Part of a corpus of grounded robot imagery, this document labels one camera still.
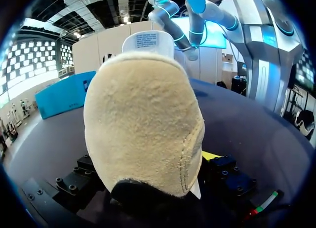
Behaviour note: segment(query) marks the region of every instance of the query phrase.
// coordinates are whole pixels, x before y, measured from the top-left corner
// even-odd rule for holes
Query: blue glowing light
[[[185,36],[185,35],[184,35],[184,33],[183,33],[183,35],[182,35],[180,38],[175,39],[174,42],[176,42],[176,41],[178,41],[178,40],[181,40],[184,36]]]
[[[261,32],[262,32],[263,43],[277,48],[277,38],[276,38],[274,28],[273,27],[262,27]]]
[[[177,24],[181,30],[183,31],[184,35],[189,39],[189,32],[190,32],[190,23],[188,17],[178,17],[171,19],[175,24]],[[220,48],[226,49],[226,39],[222,34],[222,29],[218,26],[218,24],[213,22],[206,22],[206,29],[204,28],[203,37],[201,41],[200,47],[213,47],[213,48]]]
[[[164,9],[163,7],[160,7],[160,6],[159,6],[159,7],[157,7],[157,8],[160,8],[160,9],[162,9],[163,11],[165,11],[165,12],[168,14],[169,18],[171,17],[171,16],[170,16],[170,13],[169,13],[166,9]]]
[[[229,28],[226,28],[226,29],[229,30],[229,31],[233,31],[233,30],[235,30],[237,27],[238,27],[238,20],[237,20],[237,18],[235,18],[235,23],[234,23],[234,25],[233,25],[232,27],[229,27]]]

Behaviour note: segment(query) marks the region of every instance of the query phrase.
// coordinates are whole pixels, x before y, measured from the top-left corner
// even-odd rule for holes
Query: white wall
[[[130,25],[106,29],[87,37],[73,45],[73,59],[75,73],[83,73],[98,69],[103,57],[107,54],[117,55],[121,53],[121,47],[130,35],[148,30],[161,30],[157,24],[151,21],[136,22]],[[177,60],[193,78],[215,83],[221,81],[222,74],[222,50],[216,48],[199,48],[199,59],[188,61],[183,53],[176,49]]]
[[[107,54],[120,54],[125,39],[140,31],[161,30],[151,21],[136,22],[130,25],[109,28],[73,44],[73,60],[75,73],[85,73],[98,70],[103,57]]]
[[[12,103],[15,104],[15,107],[17,109],[18,114],[22,117],[23,111],[22,111],[22,108],[20,106],[20,100],[25,100],[27,98],[29,101],[29,104],[32,104],[33,101],[35,101],[35,94],[36,93],[38,93],[39,91],[45,89],[47,86],[49,86],[55,82],[58,82],[58,81],[59,81],[59,78],[56,78],[56,79],[52,79],[52,80],[46,81],[44,83],[41,83],[39,85],[36,85],[35,87],[21,93],[20,95],[18,95],[17,97],[15,97],[11,101],[9,101],[7,104],[5,104],[0,109],[0,117],[3,120],[4,124],[6,125],[8,123],[7,114],[11,110]]]

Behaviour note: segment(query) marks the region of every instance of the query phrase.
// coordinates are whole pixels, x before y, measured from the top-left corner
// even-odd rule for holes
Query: stitched seam
[[[180,158],[180,181],[181,181],[181,188],[182,192],[185,193],[185,190],[183,188],[183,177],[182,177],[182,159],[183,159],[183,154],[184,154],[184,142],[185,142],[186,137],[183,139],[183,146],[182,146],[182,152],[181,152],[181,158]]]

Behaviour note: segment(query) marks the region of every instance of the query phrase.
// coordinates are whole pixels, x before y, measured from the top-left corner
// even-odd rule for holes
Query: teal box
[[[95,71],[75,74],[38,92],[35,100],[42,119],[84,106]]]

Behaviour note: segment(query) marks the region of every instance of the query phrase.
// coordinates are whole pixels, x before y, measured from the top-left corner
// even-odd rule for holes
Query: black object
[[[34,179],[29,179],[21,187],[31,202],[35,216],[41,216],[49,226],[92,225],[86,220],[82,221],[75,213],[86,208],[96,192],[104,191],[105,187],[95,173],[89,156],[83,156],[77,164],[78,167],[65,178],[55,179],[57,189],[46,181]]]
[[[237,62],[237,74],[238,76],[247,76],[247,66],[243,62]]]
[[[246,88],[247,88],[247,82],[246,80],[240,78],[240,79],[236,79],[236,78],[232,78],[232,87],[231,90],[246,96]]]
[[[250,198],[256,191],[257,180],[241,172],[236,160],[229,156],[215,157],[202,161],[201,176],[210,192],[219,196],[230,209],[234,210],[236,219],[242,221],[253,209]]]
[[[290,22],[289,20],[281,20],[280,18],[275,18],[275,22],[276,26],[283,34],[289,37],[294,35],[294,27],[292,22]]]
[[[217,86],[220,86],[220,87],[222,87],[222,88],[227,89],[227,86],[226,86],[226,84],[225,84],[223,81],[218,81],[218,82],[216,83],[216,85],[217,85]]]

